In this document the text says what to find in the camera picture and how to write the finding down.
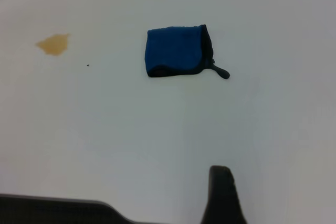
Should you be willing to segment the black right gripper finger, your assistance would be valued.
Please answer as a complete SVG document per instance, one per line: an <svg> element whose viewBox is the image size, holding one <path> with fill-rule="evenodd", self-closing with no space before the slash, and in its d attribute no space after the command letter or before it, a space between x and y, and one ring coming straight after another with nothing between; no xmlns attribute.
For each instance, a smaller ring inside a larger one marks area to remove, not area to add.
<svg viewBox="0 0 336 224"><path fill-rule="evenodd" d="M211 166L208 201L201 223L246 222L231 170L226 166Z"/></svg>

